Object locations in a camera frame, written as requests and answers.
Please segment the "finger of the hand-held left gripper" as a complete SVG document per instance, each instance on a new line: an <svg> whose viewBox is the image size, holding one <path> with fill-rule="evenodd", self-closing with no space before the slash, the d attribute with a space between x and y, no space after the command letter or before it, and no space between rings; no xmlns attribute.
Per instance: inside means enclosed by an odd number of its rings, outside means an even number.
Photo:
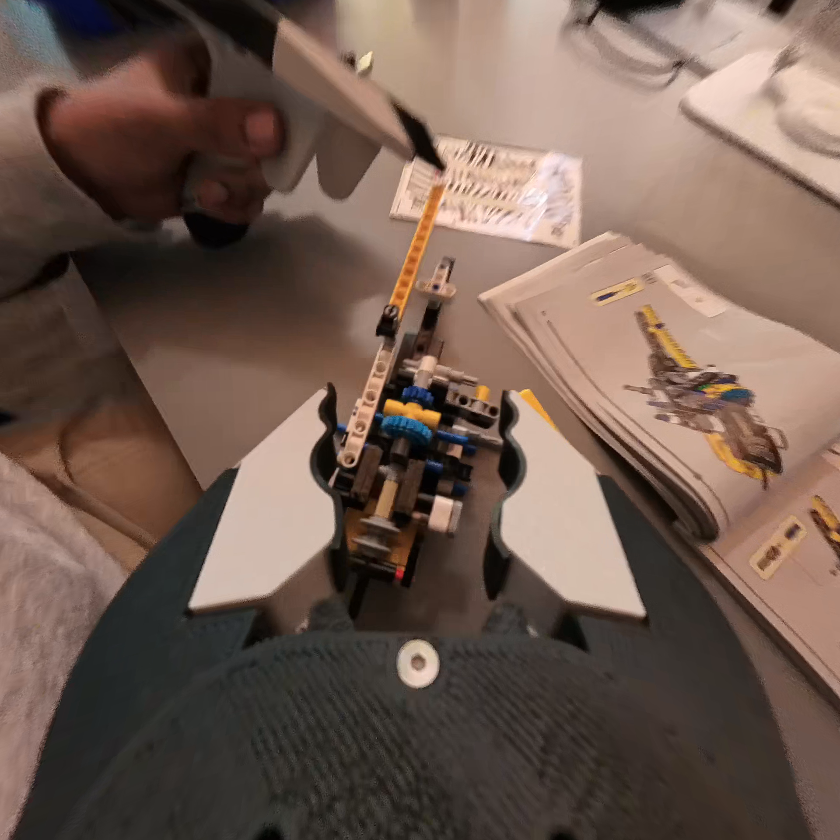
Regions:
<svg viewBox="0 0 840 840"><path fill-rule="evenodd" d="M276 30L272 69L325 112L315 158L326 196L348 198L382 150L445 171L423 120L288 18Z"/></svg>

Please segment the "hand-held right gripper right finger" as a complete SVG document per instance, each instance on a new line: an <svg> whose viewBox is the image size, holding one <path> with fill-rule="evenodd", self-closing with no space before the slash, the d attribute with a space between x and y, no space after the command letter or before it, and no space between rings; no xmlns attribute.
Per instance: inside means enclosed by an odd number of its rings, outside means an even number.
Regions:
<svg viewBox="0 0 840 840"><path fill-rule="evenodd" d="M541 635L582 616L645 625L648 613L594 466L519 392L500 405L503 496L490 516L489 601Z"/></svg>

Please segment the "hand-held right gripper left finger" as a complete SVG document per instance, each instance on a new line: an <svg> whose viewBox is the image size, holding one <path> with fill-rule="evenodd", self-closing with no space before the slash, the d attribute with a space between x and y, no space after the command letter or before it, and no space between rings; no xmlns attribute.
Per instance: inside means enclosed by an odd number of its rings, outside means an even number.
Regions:
<svg viewBox="0 0 840 840"><path fill-rule="evenodd" d="M254 608L302 629L348 574L337 468L337 395L316 391L239 463L188 603L209 615Z"/></svg>

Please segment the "lego gearbox model assembly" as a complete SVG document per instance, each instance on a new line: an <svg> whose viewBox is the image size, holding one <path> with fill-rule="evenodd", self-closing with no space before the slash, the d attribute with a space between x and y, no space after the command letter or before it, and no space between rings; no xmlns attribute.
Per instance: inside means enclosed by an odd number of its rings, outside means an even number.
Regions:
<svg viewBox="0 0 840 840"><path fill-rule="evenodd" d="M436 172L376 326L371 370L339 428L332 485L343 502L352 618L372 583L412 585L430 534L456 535L471 459L481 448L501 447L491 432L500 408L489 389L443 361L438 326L455 299L455 260L441 258L431 276L419 276L444 195Z"/></svg>

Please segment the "lego instruction booklet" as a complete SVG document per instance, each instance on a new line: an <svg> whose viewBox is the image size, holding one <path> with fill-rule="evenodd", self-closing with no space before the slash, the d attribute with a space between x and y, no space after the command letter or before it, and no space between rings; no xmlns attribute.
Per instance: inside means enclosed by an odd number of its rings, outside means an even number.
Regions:
<svg viewBox="0 0 840 840"><path fill-rule="evenodd" d="M479 301L838 698L838 352L617 234Z"/></svg>

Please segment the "person's left forearm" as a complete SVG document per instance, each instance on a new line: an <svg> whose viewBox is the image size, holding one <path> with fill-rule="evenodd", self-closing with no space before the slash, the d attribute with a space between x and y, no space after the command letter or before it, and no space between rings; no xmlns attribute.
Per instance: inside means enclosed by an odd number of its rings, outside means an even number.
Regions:
<svg viewBox="0 0 840 840"><path fill-rule="evenodd" d="M1 65L1 296L8 298L59 257L139 242L144 232L104 213L65 176L43 141L44 107L84 83L70 70L26 57L5 32Z"/></svg>

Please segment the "yellow lego beam white connector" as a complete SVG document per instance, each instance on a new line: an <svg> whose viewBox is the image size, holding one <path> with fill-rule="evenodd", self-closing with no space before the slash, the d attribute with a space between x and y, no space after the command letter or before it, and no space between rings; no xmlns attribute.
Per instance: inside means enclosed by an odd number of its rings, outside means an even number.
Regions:
<svg viewBox="0 0 840 840"><path fill-rule="evenodd" d="M548 414L548 412L544 409L543 405L537 398L537 396L533 393L530 389L521 390L519 393L520 398L528 404L531 409L541 416L541 418L552 428L555 430L558 429L556 423L552 420L552 417Z"/></svg>

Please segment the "person's left hand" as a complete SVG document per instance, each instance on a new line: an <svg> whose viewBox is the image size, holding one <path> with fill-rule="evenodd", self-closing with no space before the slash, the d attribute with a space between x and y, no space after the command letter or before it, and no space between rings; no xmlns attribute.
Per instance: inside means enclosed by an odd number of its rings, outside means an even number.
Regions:
<svg viewBox="0 0 840 840"><path fill-rule="evenodd" d="M46 93L38 122L64 175L111 218L157 224L186 207L245 225L270 188L263 161L285 123L264 102L207 97L198 36L168 38L77 87Z"/></svg>

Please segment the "zebra striped sticker sheet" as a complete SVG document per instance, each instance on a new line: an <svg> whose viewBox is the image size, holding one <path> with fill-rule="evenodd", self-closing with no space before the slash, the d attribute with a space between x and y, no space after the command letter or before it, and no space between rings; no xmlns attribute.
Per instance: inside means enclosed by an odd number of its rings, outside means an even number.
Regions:
<svg viewBox="0 0 840 840"><path fill-rule="evenodd" d="M405 164L391 219L418 221L441 184L437 226L562 250L581 243L581 159L444 134L435 141L444 172L419 159Z"/></svg>

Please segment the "white rounded panel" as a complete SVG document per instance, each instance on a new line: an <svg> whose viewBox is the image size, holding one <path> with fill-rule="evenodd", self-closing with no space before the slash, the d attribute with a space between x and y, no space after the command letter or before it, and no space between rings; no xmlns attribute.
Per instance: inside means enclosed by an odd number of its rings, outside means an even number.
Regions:
<svg viewBox="0 0 840 840"><path fill-rule="evenodd" d="M779 51L748 54L692 86L679 109L717 139L839 206L837 157L807 149L780 127L765 84Z"/></svg>

